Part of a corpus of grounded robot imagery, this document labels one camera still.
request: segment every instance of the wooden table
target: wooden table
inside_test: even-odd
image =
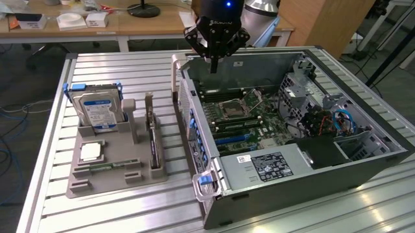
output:
[[[0,20],[0,44],[50,43],[80,41],[117,41],[121,52],[128,51],[128,40],[182,38],[184,26],[178,17],[180,11],[188,11],[189,6],[178,0],[153,0],[161,13],[154,18],[132,17],[125,11],[109,14],[106,28],[84,28],[60,31],[56,17],[69,6],[46,6],[42,0],[30,0],[33,13],[48,16],[46,27],[42,30],[9,30],[7,20]],[[138,0],[100,0],[109,7],[126,8]],[[293,26],[281,18],[273,36],[278,36],[276,46],[285,46]]]

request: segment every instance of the hard drive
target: hard drive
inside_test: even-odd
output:
[[[96,133],[116,130],[116,123],[125,121],[121,110],[121,85],[73,84],[68,89],[64,84],[64,93],[73,104],[81,126],[92,126]]]

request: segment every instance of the green circuit board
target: green circuit board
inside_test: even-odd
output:
[[[246,135],[244,141],[217,145],[221,156],[277,147],[293,138],[272,94],[253,89],[241,99],[202,103],[202,109],[214,141]]]

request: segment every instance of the black pole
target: black pole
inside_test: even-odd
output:
[[[381,63],[381,65],[376,69],[374,73],[369,77],[368,81],[365,82],[366,86],[372,85],[374,80],[378,78],[378,75],[385,70],[385,68],[390,64],[392,60],[396,58],[396,56],[398,55],[400,51],[404,49],[404,47],[406,46],[406,44],[409,43],[409,41],[412,40],[413,37],[415,37],[415,26],[413,26],[412,30],[409,31],[409,33],[406,34],[406,36],[400,41],[400,43],[396,46],[394,50],[390,52],[389,56],[385,58],[384,62]]]

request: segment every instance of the white box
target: white box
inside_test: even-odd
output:
[[[57,20],[58,30],[61,31],[86,28],[84,18],[80,18],[77,21],[73,21],[73,22],[65,22],[60,20],[58,17],[56,18],[56,20]]]
[[[108,24],[106,13],[92,13],[86,16],[86,26],[94,28],[105,28]]]
[[[15,17],[17,22],[21,29],[42,29],[46,25],[46,17],[45,15],[41,15],[37,19],[37,21],[28,21],[30,20],[30,17],[23,17],[25,19],[21,19],[21,17]]]
[[[361,40],[362,40],[362,37],[357,33],[354,33],[352,35],[349,43],[346,44],[346,46],[344,48],[342,54],[352,54],[354,52],[357,45],[360,44]]]

